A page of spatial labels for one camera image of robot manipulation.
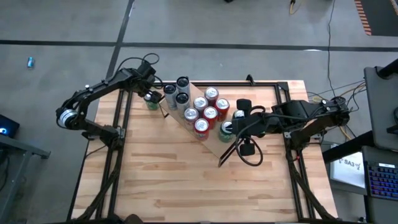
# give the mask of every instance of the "green soda can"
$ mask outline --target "green soda can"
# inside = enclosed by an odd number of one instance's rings
[[[232,119],[241,119],[241,118],[244,118],[243,110],[236,110],[232,115]]]
[[[230,142],[232,140],[232,138],[234,138],[234,135],[232,134],[232,132],[226,130],[226,127],[228,127],[231,124],[232,124],[232,122],[230,122],[230,121],[224,121],[220,125],[220,131],[218,133],[218,138],[220,139],[220,141]]]
[[[150,94],[146,94],[144,96],[144,100],[149,110],[157,110],[159,108],[158,103],[153,103],[150,101]]]

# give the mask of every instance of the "can lid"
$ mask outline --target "can lid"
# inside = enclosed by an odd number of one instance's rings
[[[219,109],[222,109],[222,110],[229,108],[229,103],[228,103],[228,100],[226,100],[226,99],[217,100],[216,105]]]
[[[232,125],[232,122],[224,121],[223,124],[221,125],[221,129],[227,134],[231,134],[232,133],[231,131],[227,131],[227,129],[226,129],[229,125]]]
[[[235,111],[235,118],[244,118],[244,111],[243,110],[237,110]]]
[[[217,110],[216,108],[209,106],[205,109],[205,111],[203,112],[203,114],[207,117],[207,118],[215,118],[217,117]]]
[[[149,93],[147,93],[147,94],[144,96],[144,100],[150,100],[150,94],[149,94]]]
[[[175,101],[177,101],[177,103],[186,103],[189,100],[189,96],[186,93],[179,93],[176,97],[175,97]]]
[[[180,77],[177,79],[177,85],[180,87],[186,87],[189,84],[188,77]]]
[[[194,120],[199,117],[199,112],[195,108],[188,108],[184,112],[185,119]]]
[[[206,89],[205,95],[208,97],[216,97],[218,96],[218,90],[214,87],[208,87]]]
[[[166,94],[172,94],[175,92],[175,86],[173,84],[166,85],[164,86],[163,91]]]
[[[203,118],[200,118],[195,122],[195,129],[198,131],[206,131],[208,128],[209,122]]]
[[[208,105],[208,102],[206,98],[199,96],[198,98],[194,99],[193,104],[199,108],[203,108]]]

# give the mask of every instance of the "keyboard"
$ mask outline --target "keyboard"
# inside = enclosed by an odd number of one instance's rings
[[[372,197],[398,200],[398,169],[379,166],[379,163],[368,162],[368,192]]]

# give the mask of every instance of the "blue light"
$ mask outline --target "blue light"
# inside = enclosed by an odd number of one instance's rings
[[[1,134],[7,134],[8,130],[6,128],[0,128],[0,133]]]

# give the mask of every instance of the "red soda can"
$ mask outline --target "red soda can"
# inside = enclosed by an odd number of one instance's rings
[[[217,110],[216,108],[209,106],[203,112],[203,118],[209,122],[209,129],[213,129],[217,122]]]
[[[205,98],[209,102],[209,106],[216,105],[218,99],[218,90],[214,87],[208,87],[205,91]]]
[[[209,138],[209,122],[203,118],[195,121],[194,131],[197,134],[197,138],[201,141]]]
[[[208,102],[203,96],[200,96],[193,100],[193,107],[199,111],[200,116],[202,116],[203,111],[206,109],[207,106]]]
[[[192,131],[193,127],[195,125],[195,122],[199,118],[199,112],[195,108],[188,108],[184,112],[184,118],[185,118],[185,127],[189,131]]]
[[[215,105],[218,112],[217,121],[224,121],[228,114],[229,102],[226,99],[218,99]]]

